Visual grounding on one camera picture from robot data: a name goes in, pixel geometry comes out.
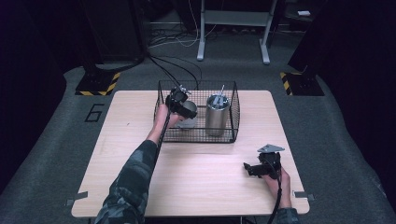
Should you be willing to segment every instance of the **black wire basket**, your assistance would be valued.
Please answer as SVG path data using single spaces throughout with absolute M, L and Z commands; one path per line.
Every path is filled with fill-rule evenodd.
M 164 142 L 179 143 L 233 143 L 239 130 L 240 106 L 238 91 L 234 81 L 191 81 L 180 80 L 178 83 L 191 94 L 187 101 L 197 105 L 197 116 L 194 118 L 193 127 L 170 128 L 165 132 Z M 178 84 L 172 80 L 160 80 L 158 83 L 158 100 L 155 106 L 154 118 L 159 104 L 165 104 L 166 97 Z M 228 99 L 229 109 L 225 112 L 227 117 L 225 128 L 208 128 L 205 125 L 208 98 L 219 94 Z

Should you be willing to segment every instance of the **person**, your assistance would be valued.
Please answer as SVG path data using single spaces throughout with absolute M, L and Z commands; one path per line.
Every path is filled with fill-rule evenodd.
M 145 223 L 149 183 L 154 172 L 157 146 L 167 115 L 168 107 L 159 105 L 157 116 L 146 140 L 132 153 L 111 184 L 103 207 L 94 221 L 95 224 Z M 174 127 L 179 120 L 183 119 L 185 118 L 179 114 L 171 113 L 166 128 Z M 278 183 L 276 180 L 267 177 L 269 176 L 264 176 L 263 179 L 272 194 L 276 196 Z M 280 201 L 277 215 L 278 223 L 299 223 L 296 222 L 298 217 L 295 209 L 291 208 L 290 177 L 283 168 L 281 178 L 284 197 L 281 197 Z

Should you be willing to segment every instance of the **long sleeve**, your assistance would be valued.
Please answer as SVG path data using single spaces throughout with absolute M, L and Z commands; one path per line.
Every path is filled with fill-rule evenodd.
M 295 208 L 281 208 L 277 210 L 277 224 L 300 224 Z
M 95 224 L 144 223 L 157 145 L 144 141 L 110 186 Z

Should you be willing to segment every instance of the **metal canister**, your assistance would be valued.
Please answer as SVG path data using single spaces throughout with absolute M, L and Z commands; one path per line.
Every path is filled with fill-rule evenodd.
M 206 100 L 205 130 L 212 136 L 224 134 L 230 111 L 228 98 L 221 94 L 210 95 Z

